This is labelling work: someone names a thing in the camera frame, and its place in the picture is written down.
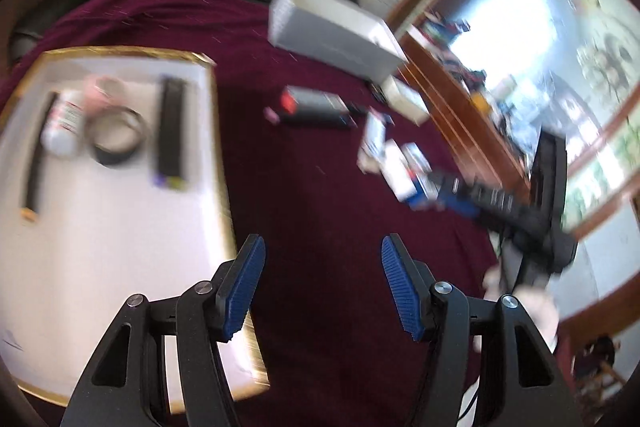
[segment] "white box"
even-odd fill
[[[429,111],[420,93],[407,86],[402,80],[394,76],[388,77],[382,84],[382,92],[391,109],[398,111],[416,125],[422,124],[429,118]]]
[[[395,140],[385,143],[385,158],[380,171],[398,201],[405,201],[417,193],[409,165]]]
[[[347,0],[272,0],[269,42],[377,84],[406,62],[385,22]]]
[[[357,165],[362,172],[380,172],[385,153],[385,133],[384,118],[378,111],[370,109],[358,149]]]

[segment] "black cable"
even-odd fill
[[[502,249],[504,246],[504,230],[502,230],[500,232],[500,235],[498,236],[498,263],[500,263],[500,281],[498,282],[498,289],[500,290],[500,293],[503,292],[507,292],[507,293],[511,293],[511,291],[513,291],[513,288],[511,290],[509,290],[509,288],[507,288],[507,272],[504,269],[504,263],[502,262]]]
[[[458,418],[458,421],[462,420],[467,414],[469,414],[469,411],[471,411],[471,408],[473,407],[474,403],[476,402],[476,398],[478,398],[478,389],[476,389],[476,392],[474,393],[473,398],[469,402],[469,405],[466,406],[465,412],[463,412],[460,415],[460,418]]]
[[[33,144],[33,152],[31,153],[31,163],[29,165],[29,173],[27,175],[27,183],[24,189],[22,199],[22,209],[20,213],[24,219],[35,221],[38,216],[38,193],[40,191],[40,170],[44,158],[44,148],[42,146],[41,137],[44,128],[49,120],[49,112],[58,99],[58,92],[49,93],[47,108],[42,114],[42,121],[38,128],[38,135]]]

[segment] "maroon blanket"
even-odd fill
[[[273,48],[268,9],[242,0],[92,0],[64,17],[0,90],[4,105],[45,50],[130,44],[189,50],[218,64],[226,183],[236,241],[267,244],[252,307],[270,374],[267,393],[238,403],[245,426],[401,426],[427,348],[402,331],[380,263],[398,232],[438,279],[481,296],[495,263],[486,234],[448,211],[412,212],[382,177],[362,174],[358,130],[274,127],[262,110],[287,84],[376,106],[361,81]],[[433,166],[457,171],[431,121],[394,114],[387,136],[415,141]],[[472,359],[473,371],[477,370]]]

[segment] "cable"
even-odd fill
[[[29,174],[27,177],[27,184],[24,191],[22,209],[20,213],[24,219],[28,221],[35,221],[38,216],[38,196],[40,194],[40,178],[42,171],[42,163],[44,160],[44,147],[42,145],[42,132],[49,120],[49,112],[56,103],[58,96],[57,92],[49,93],[49,102],[47,102],[47,110],[42,114],[42,122],[40,123],[40,131],[35,138],[35,144],[33,146],[33,152],[31,153],[31,164],[29,165]]]
[[[469,411],[471,411],[471,408],[473,407],[474,403],[476,402],[476,398],[478,398],[478,389],[476,389],[476,392],[474,393],[473,398],[469,402],[469,405],[466,406],[465,412],[463,412],[460,415],[460,418],[458,418],[458,421],[462,420],[467,414],[469,414]]]

